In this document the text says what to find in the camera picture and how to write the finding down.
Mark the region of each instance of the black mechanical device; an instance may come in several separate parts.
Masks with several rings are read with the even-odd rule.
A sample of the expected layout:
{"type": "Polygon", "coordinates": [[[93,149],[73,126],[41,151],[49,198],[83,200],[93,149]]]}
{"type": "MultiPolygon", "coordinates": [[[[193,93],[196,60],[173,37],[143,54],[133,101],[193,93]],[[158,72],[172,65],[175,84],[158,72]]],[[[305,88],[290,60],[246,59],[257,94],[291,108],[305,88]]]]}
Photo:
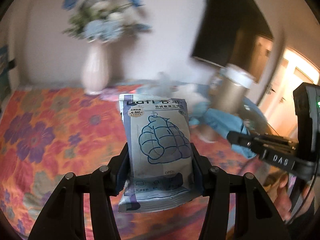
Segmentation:
{"type": "MultiPolygon", "coordinates": [[[[319,172],[320,87],[303,83],[294,91],[299,144],[271,135],[228,134],[231,143],[250,148],[259,158],[308,181],[319,172]]],[[[200,240],[225,240],[230,193],[236,193],[234,239],[290,240],[278,211],[262,185],[251,173],[232,175],[199,155],[191,143],[195,185],[209,203],[200,240]]],[[[29,240],[85,240],[83,193],[90,194],[90,212],[95,240],[120,240],[110,196],[123,189],[129,172],[128,144],[108,165],[91,174],[67,173],[36,220],[29,240]]],[[[320,213],[303,239],[318,239],[320,213]]]]}

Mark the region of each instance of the plastic packaging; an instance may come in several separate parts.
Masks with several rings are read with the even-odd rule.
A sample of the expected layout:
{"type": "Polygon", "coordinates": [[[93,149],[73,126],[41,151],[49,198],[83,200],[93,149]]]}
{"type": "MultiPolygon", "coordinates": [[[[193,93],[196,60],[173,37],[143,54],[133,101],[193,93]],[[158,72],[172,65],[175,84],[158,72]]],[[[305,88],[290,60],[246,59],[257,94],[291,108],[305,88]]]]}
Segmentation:
{"type": "Polygon", "coordinates": [[[130,158],[119,212],[166,210],[198,197],[185,100],[122,94],[119,105],[130,158]]]}

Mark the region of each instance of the metal screw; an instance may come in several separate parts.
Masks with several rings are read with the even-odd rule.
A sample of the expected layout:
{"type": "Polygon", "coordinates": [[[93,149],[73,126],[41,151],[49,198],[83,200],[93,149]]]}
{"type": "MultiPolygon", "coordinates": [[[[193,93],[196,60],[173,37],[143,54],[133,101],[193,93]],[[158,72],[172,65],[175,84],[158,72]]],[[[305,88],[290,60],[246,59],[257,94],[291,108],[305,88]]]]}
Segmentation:
{"type": "Polygon", "coordinates": [[[217,167],[217,166],[212,166],[212,167],[210,168],[210,171],[217,173],[217,172],[219,172],[219,167],[217,167]]]}
{"type": "Polygon", "coordinates": [[[65,175],[65,178],[66,179],[71,179],[73,177],[73,173],[72,172],[68,172],[66,175],[65,175]]]}
{"type": "Polygon", "coordinates": [[[245,176],[246,176],[247,179],[253,179],[254,178],[254,175],[252,173],[250,173],[250,172],[247,172],[245,174],[245,176]]]}
{"type": "Polygon", "coordinates": [[[104,165],[104,166],[101,166],[101,167],[99,168],[99,170],[100,170],[101,172],[105,172],[105,171],[109,170],[109,167],[108,167],[107,165],[104,165]]]}

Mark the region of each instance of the black cable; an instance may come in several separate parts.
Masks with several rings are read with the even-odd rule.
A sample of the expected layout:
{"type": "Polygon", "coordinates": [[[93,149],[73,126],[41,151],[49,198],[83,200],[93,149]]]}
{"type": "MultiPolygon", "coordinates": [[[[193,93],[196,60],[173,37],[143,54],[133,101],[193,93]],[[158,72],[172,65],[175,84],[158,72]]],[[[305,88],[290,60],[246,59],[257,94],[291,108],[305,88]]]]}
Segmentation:
{"type": "Polygon", "coordinates": [[[296,218],[296,216],[298,215],[298,213],[301,211],[301,209],[303,208],[304,204],[306,203],[306,201],[307,201],[307,199],[308,199],[308,197],[309,197],[309,195],[310,195],[310,193],[311,193],[311,191],[312,191],[312,189],[313,189],[313,186],[314,186],[314,184],[315,184],[315,182],[316,182],[316,178],[317,178],[317,176],[318,176],[318,171],[319,171],[319,149],[317,149],[316,152],[317,152],[316,171],[315,171],[315,174],[314,174],[314,176],[313,176],[312,183],[311,183],[311,185],[310,185],[310,189],[309,189],[309,191],[308,191],[305,199],[303,200],[301,206],[298,208],[298,210],[295,212],[295,214],[290,218],[290,220],[288,221],[287,224],[292,223],[292,221],[296,218]]]}

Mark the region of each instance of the white flower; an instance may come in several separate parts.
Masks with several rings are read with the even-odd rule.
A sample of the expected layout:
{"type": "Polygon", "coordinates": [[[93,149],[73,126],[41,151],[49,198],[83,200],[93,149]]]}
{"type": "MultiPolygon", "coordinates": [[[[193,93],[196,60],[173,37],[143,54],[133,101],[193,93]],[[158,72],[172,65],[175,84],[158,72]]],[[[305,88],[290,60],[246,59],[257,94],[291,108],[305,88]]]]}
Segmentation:
{"type": "Polygon", "coordinates": [[[124,16],[120,12],[114,12],[109,14],[108,20],[117,21],[117,22],[120,22],[120,24],[124,24],[124,16]]]}
{"type": "Polygon", "coordinates": [[[108,10],[112,10],[112,7],[113,7],[112,2],[109,0],[97,2],[91,6],[91,8],[96,11],[108,11],[108,10]]]}

